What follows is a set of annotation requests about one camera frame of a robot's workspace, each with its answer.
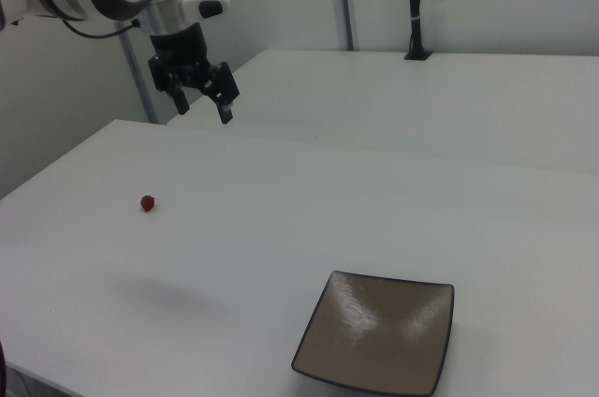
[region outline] brown plate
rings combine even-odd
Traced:
[[[334,272],[291,367],[354,390],[434,394],[446,358],[454,287]]]

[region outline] red berry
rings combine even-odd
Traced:
[[[152,196],[144,196],[141,199],[141,208],[146,213],[149,213],[154,206],[154,198]]]

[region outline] black pole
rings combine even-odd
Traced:
[[[412,37],[410,38],[410,48],[405,59],[424,61],[431,56],[432,52],[425,51],[422,46],[420,0],[410,0],[410,14],[412,16]]]

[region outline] white tabletop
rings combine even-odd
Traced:
[[[599,58],[265,51],[227,127],[202,98],[170,125],[599,173]]]
[[[593,175],[116,122],[0,201],[0,337],[89,397],[356,395],[290,368],[341,270],[456,287],[441,397],[594,395],[597,196]]]

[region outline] small red object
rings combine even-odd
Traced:
[[[149,213],[152,210],[154,203],[155,200],[152,196],[144,196],[141,198],[141,208],[143,208],[143,211],[146,213]]]

